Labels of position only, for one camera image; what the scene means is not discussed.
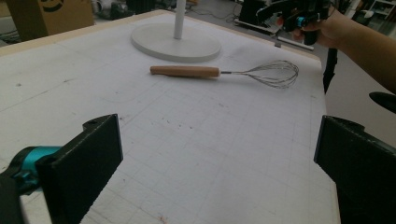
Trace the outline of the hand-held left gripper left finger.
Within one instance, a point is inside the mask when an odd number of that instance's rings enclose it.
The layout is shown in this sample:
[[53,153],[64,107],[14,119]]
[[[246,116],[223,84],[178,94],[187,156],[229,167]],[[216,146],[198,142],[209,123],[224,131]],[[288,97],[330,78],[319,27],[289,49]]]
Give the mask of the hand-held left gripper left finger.
[[92,119],[83,132],[35,163],[52,224],[79,224],[122,162],[116,114]]

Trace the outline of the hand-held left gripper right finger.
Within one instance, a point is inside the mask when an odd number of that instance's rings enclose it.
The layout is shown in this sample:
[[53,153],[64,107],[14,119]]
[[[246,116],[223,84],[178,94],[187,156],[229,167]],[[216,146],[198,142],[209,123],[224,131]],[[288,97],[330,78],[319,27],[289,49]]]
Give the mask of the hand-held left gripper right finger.
[[396,148],[324,116],[314,161],[335,182],[344,224],[396,224]]

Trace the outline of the wooden handled wire whisk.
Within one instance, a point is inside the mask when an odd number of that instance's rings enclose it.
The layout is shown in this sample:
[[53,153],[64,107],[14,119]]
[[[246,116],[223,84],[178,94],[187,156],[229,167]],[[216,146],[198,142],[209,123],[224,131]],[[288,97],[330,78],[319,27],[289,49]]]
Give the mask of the wooden handled wire whisk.
[[299,76],[298,66],[285,60],[261,64],[246,71],[224,71],[217,67],[192,65],[156,65],[151,66],[149,71],[152,75],[169,77],[218,78],[221,75],[244,76],[275,89],[289,88]]

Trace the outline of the black shoe tip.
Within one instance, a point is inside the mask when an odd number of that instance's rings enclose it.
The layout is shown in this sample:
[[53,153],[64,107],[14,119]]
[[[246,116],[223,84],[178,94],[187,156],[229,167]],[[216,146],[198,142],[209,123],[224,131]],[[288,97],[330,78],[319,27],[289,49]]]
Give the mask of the black shoe tip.
[[369,97],[378,105],[396,114],[396,95],[374,91],[369,93]]

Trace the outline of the white round lamp stand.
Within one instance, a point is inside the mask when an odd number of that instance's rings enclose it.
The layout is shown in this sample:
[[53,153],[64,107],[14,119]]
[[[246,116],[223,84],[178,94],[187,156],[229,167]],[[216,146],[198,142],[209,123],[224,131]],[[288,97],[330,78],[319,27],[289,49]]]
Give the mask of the white round lamp stand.
[[133,29],[132,44],[149,56],[170,62],[202,63],[215,59],[220,42],[212,35],[184,25],[187,0],[177,0],[173,23],[150,23]]

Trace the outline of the brown cardboard box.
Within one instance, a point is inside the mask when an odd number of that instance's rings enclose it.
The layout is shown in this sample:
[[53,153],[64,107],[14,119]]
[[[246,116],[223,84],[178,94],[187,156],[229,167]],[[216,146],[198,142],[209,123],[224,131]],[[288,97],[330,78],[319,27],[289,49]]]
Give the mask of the brown cardboard box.
[[91,0],[6,0],[22,41],[94,25]]

